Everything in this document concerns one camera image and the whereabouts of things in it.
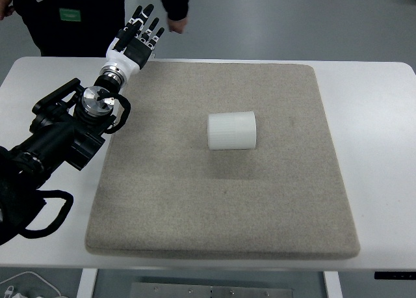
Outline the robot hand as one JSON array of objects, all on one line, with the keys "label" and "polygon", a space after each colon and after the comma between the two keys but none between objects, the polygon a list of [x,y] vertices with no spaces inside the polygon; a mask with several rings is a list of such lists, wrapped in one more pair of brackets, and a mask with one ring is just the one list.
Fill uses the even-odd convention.
[{"label": "robot hand", "polygon": [[117,75],[124,83],[137,74],[149,60],[164,28],[157,28],[159,18],[147,25],[154,6],[136,8],[129,21],[120,29],[106,52],[102,74]]}]

